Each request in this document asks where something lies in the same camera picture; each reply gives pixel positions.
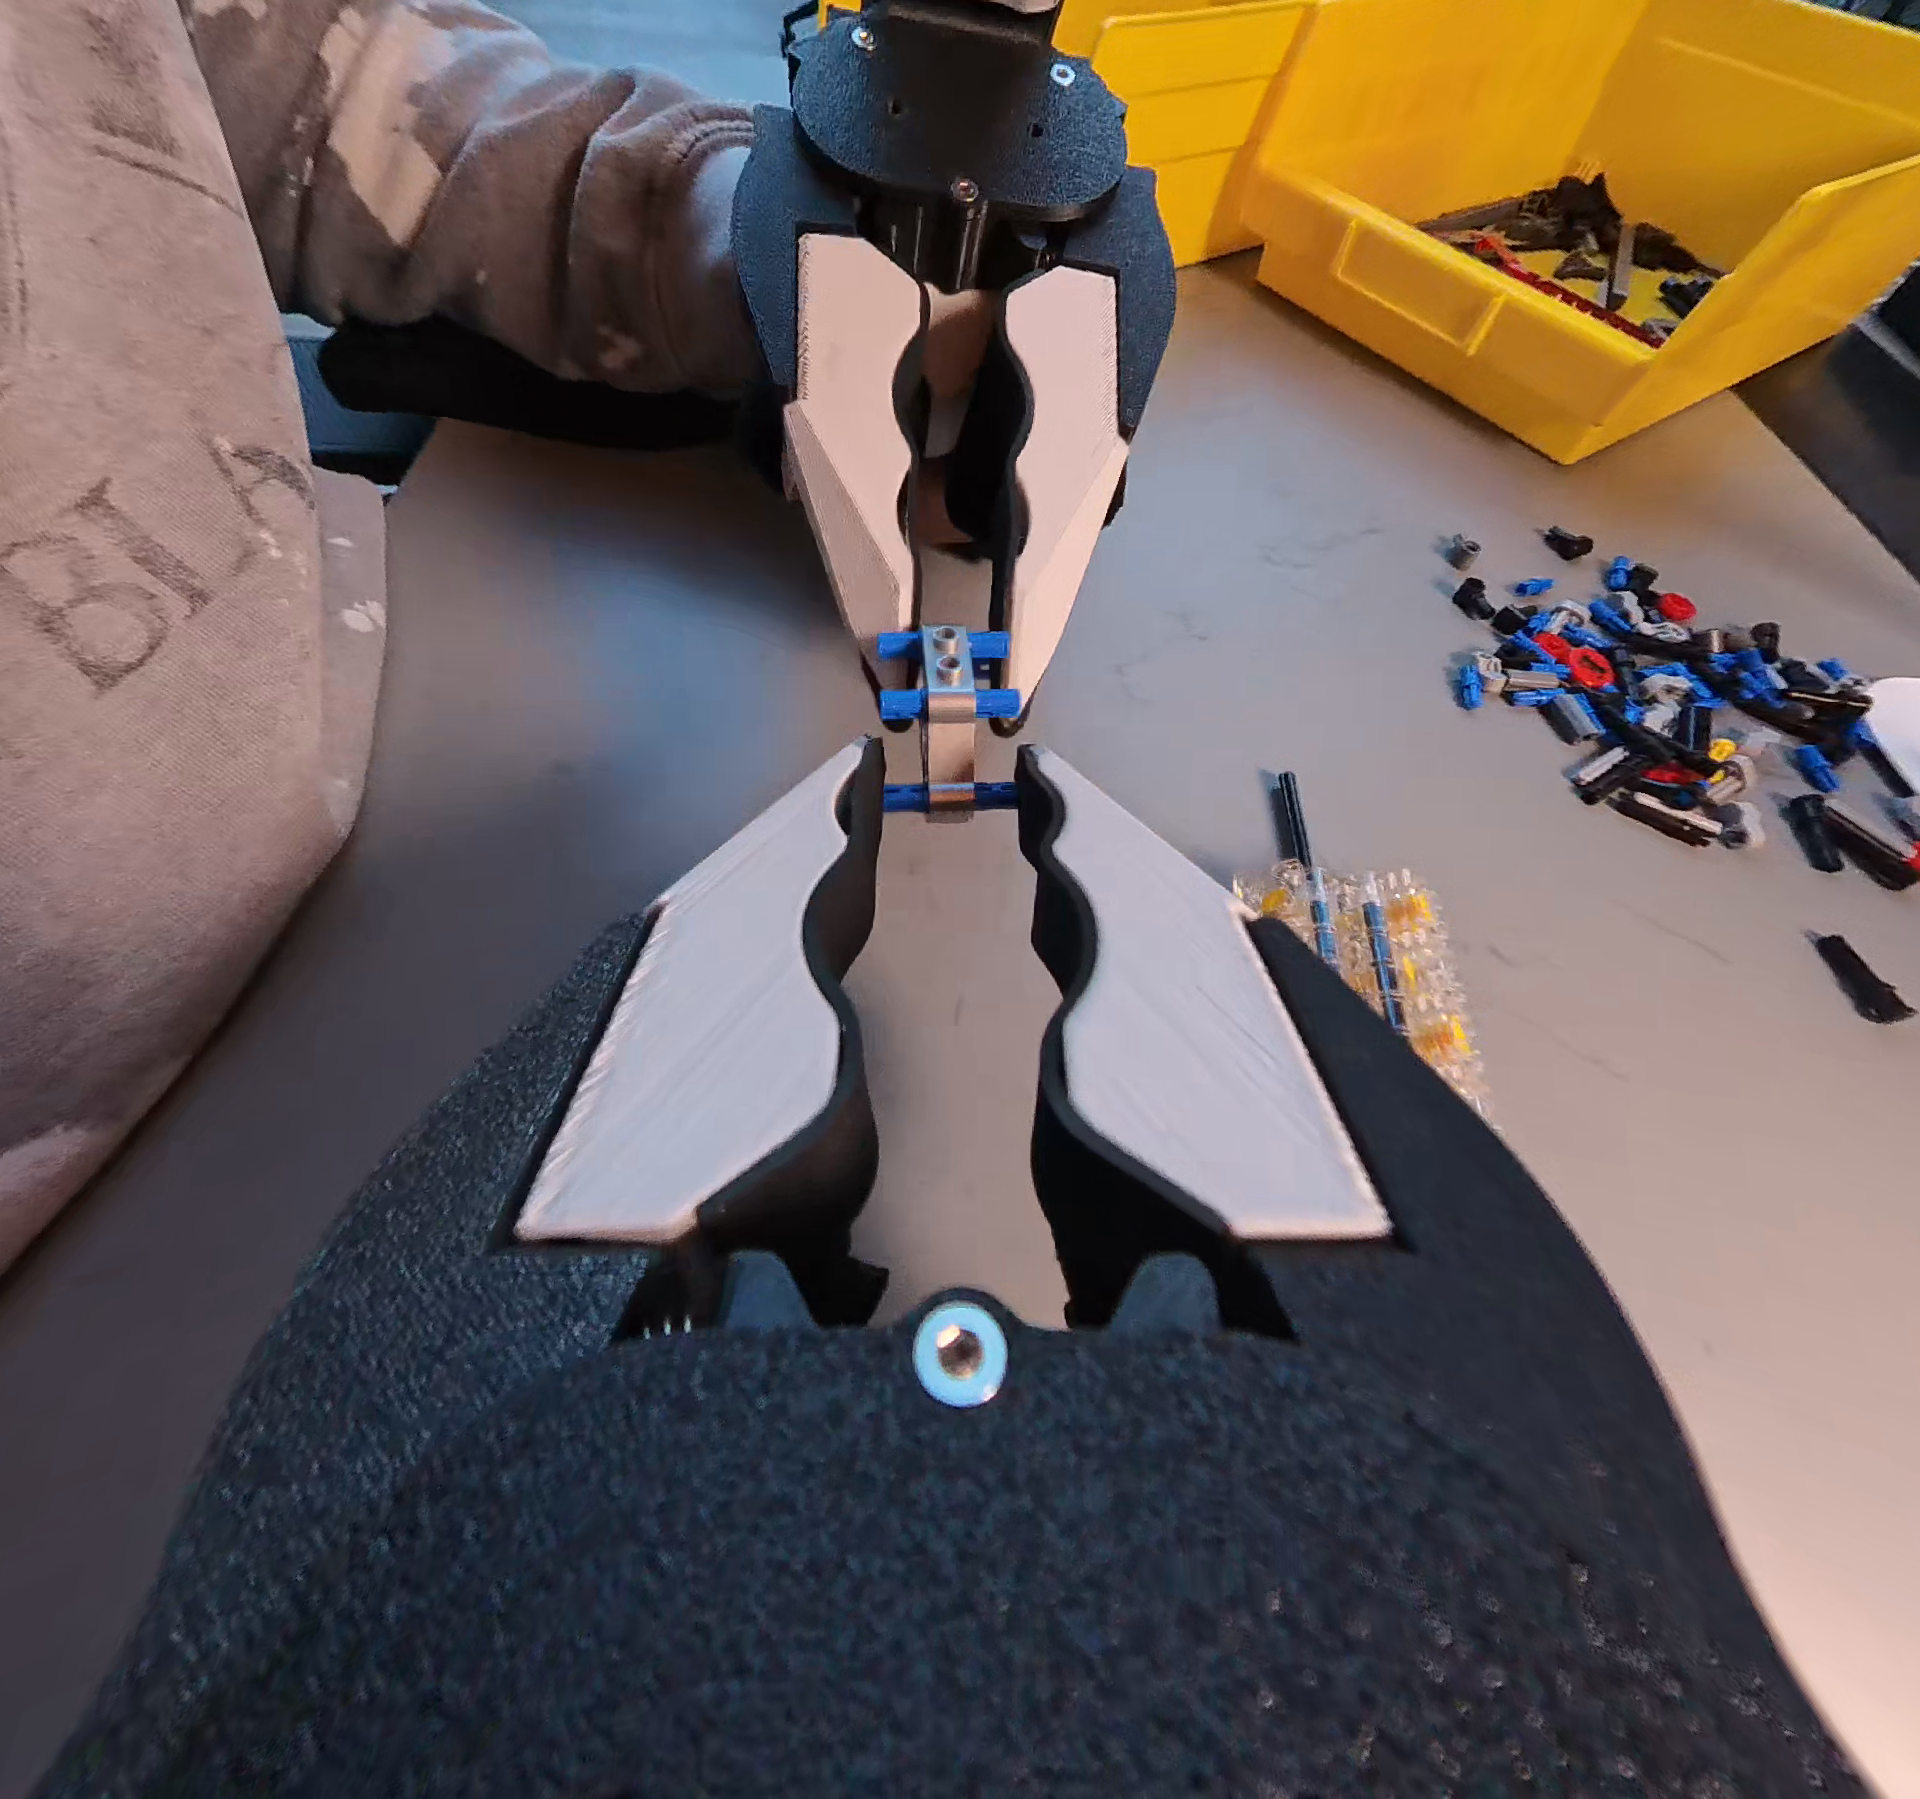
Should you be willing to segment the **black pin connector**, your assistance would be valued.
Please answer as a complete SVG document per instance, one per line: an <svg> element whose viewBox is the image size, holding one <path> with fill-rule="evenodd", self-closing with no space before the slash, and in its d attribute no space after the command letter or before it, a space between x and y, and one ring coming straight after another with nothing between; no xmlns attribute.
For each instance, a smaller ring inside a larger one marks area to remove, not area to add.
<svg viewBox="0 0 1920 1799"><path fill-rule="evenodd" d="M1872 969L1863 955L1837 934L1811 934L1811 947L1832 973L1839 992L1857 1017L1867 1017L1878 1027L1916 1017L1916 1008L1885 981Z"/></svg>

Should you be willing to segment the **pile of mixed building parts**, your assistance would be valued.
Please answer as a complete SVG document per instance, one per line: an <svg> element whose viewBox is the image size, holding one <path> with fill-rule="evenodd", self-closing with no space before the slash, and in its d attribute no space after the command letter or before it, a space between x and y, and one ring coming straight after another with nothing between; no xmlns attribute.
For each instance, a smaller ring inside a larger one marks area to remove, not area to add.
<svg viewBox="0 0 1920 1799"><path fill-rule="evenodd" d="M1715 623L1655 567L1549 527L1562 569L1489 580L1442 536L1448 600L1479 632L1452 665L1461 711L1503 709L1568 748L1575 802L1691 851L1750 853L1774 827L1821 875L1916 890L1916 802L1887 790L1859 722L1876 678L1789 654L1774 621Z"/></svg>

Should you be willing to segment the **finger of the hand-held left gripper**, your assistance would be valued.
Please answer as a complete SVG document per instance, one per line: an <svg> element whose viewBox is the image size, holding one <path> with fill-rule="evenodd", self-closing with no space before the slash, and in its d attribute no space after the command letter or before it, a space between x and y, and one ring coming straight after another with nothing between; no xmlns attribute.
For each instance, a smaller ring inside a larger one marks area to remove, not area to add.
<svg viewBox="0 0 1920 1799"><path fill-rule="evenodd" d="M1029 702L1055 658L1127 466L1118 423L1116 283L1051 268L1004 300L1016 372L1004 685Z"/></svg>
<svg viewBox="0 0 1920 1799"><path fill-rule="evenodd" d="M797 263L797 386L788 466L841 617L865 661L915 621L906 508L919 464L897 405L919 383L924 290L860 237L810 233Z"/></svg>

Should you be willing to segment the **person's left forearm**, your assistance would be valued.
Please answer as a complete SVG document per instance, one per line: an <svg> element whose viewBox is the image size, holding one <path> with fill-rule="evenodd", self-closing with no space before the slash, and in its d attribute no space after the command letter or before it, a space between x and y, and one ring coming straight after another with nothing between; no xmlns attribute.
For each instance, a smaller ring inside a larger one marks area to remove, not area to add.
<svg viewBox="0 0 1920 1799"><path fill-rule="evenodd" d="M559 62L476 0L354 0L319 62L299 222L257 226L284 307L447 318L629 392L753 377L731 252L745 108Z"/></svg>

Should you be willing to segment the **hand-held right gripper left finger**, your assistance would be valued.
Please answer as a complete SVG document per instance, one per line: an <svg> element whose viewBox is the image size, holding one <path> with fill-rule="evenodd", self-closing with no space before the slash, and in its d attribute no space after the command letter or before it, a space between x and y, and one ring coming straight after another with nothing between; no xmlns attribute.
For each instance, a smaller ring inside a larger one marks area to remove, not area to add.
<svg viewBox="0 0 1920 1799"><path fill-rule="evenodd" d="M802 921L849 855L841 748L648 910L646 938L544 1150L522 1243L672 1244L828 1104L839 1030Z"/></svg>

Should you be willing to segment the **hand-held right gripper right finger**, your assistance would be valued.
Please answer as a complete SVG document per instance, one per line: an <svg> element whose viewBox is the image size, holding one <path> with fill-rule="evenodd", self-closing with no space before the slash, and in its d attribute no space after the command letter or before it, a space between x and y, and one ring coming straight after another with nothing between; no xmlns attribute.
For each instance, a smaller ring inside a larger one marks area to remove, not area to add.
<svg viewBox="0 0 1920 1799"><path fill-rule="evenodd" d="M1018 754L1018 831L1068 1141L1230 1241L1389 1237L1253 910L1046 748Z"/></svg>

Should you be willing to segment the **grey beam frame with holes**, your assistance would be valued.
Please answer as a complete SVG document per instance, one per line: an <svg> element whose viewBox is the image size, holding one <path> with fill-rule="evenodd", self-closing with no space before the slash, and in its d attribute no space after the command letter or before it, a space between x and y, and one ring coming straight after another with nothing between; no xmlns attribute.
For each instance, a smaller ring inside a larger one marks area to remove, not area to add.
<svg viewBox="0 0 1920 1799"><path fill-rule="evenodd" d="M952 826L976 811L978 665L959 626L926 626L921 635L922 772L928 822Z"/></svg>

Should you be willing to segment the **black office chair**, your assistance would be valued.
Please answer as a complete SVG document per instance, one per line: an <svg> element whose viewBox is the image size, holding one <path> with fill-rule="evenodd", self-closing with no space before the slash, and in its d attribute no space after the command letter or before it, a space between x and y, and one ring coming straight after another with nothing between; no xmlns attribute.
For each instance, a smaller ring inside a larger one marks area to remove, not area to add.
<svg viewBox="0 0 1920 1799"><path fill-rule="evenodd" d="M454 420L598 449L731 445L778 477L778 409L766 381L738 396L642 396L559 379L447 318L395 327L349 320L321 344L317 364L352 414Z"/></svg>

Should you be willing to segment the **heap of dark building parts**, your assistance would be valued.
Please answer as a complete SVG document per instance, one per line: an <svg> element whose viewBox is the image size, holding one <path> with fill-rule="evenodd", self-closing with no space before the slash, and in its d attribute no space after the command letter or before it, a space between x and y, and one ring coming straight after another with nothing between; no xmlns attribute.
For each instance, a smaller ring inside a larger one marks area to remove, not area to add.
<svg viewBox="0 0 1920 1799"><path fill-rule="evenodd" d="M1433 217L1430 239L1644 348L1664 348L1725 272L1620 211L1601 172Z"/></svg>

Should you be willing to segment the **clear block with yellow pistons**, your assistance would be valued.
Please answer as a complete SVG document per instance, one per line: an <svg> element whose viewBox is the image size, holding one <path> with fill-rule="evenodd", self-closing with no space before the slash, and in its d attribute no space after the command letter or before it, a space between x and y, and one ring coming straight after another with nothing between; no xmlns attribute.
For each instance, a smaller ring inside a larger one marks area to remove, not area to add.
<svg viewBox="0 0 1920 1799"><path fill-rule="evenodd" d="M1284 861L1236 875L1234 894L1262 920L1286 925L1474 1115L1494 1123L1448 929L1420 879L1337 875Z"/></svg>

